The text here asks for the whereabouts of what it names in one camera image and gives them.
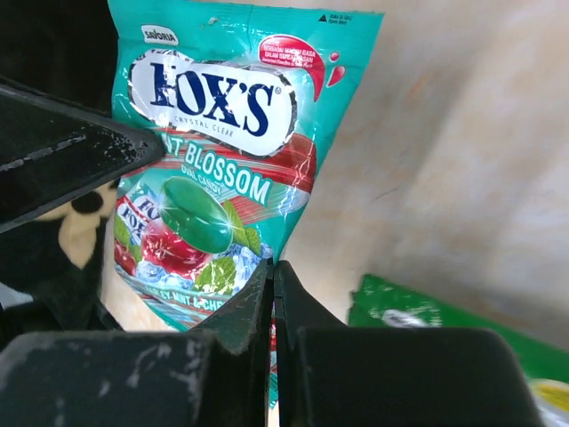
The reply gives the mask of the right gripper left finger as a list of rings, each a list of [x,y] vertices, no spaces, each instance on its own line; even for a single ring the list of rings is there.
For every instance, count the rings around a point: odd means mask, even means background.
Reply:
[[[4,426],[263,426],[272,264],[185,333],[34,332],[1,354]]]

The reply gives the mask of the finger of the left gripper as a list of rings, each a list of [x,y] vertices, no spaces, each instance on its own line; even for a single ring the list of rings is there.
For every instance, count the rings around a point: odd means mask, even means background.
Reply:
[[[2,231],[163,156],[150,131],[1,79]]]

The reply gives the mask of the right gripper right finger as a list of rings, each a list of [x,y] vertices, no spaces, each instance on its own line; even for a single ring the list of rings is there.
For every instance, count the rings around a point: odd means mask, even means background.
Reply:
[[[283,426],[540,426],[513,350],[480,328],[350,327],[274,270]]]

